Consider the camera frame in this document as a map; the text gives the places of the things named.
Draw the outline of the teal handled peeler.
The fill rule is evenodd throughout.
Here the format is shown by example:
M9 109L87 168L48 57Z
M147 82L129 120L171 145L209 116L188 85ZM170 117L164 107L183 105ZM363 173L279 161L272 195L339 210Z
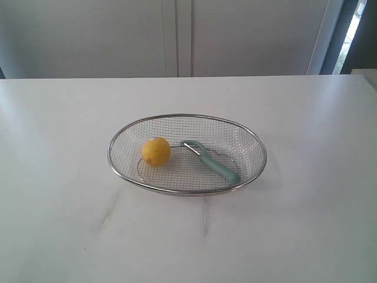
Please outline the teal handled peeler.
M231 185L236 185L240 182L240 175L235 171L231 170L230 168L226 167L225 165L212 159L207 154L207 149L201 143L194 140L184 140L180 142L180 146L184 146L196 155L198 155L199 159L203 164L205 164L208 168L216 172Z

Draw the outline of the yellow lemon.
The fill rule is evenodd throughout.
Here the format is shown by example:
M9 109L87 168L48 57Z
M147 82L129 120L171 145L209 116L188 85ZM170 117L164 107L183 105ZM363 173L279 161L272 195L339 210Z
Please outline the yellow lemon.
M145 142L141 149L141 158L149 166L160 167L167 163L171 155L168 141L157 137Z

